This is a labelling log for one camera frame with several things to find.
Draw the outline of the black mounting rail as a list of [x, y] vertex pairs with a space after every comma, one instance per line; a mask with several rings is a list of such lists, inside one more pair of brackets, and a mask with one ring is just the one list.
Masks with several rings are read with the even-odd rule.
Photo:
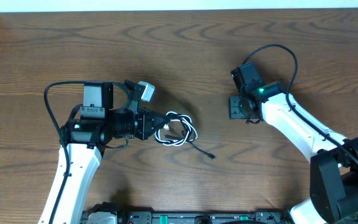
[[132, 207], [125, 210], [113, 203], [103, 202], [84, 211], [80, 224], [213, 224], [270, 223], [291, 224], [288, 212], [259, 210], [256, 212], [156, 212], [151, 208]]

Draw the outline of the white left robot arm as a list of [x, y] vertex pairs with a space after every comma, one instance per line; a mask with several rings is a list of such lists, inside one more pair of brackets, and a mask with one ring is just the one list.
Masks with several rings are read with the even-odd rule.
[[76, 105], [66, 123], [59, 126], [46, 108], [60, 139], [57, 172], [40, 223], [79, 223], [86, 197], [104, 151], [113, 139], [146, 140], [169, 117], [141, 108], [155, 87], [147, 82], [80, 81], [83, 102]]

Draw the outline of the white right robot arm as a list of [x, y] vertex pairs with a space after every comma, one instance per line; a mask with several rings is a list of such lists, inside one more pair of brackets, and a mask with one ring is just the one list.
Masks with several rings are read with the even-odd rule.
[[231, 119], [279, 130], [310, 163], [310, 197], [289, 211], [292, 223], [339, 223], [358, 213], [358, 137], [348, 139], [302, 108], [281, 84], [236, 83]]

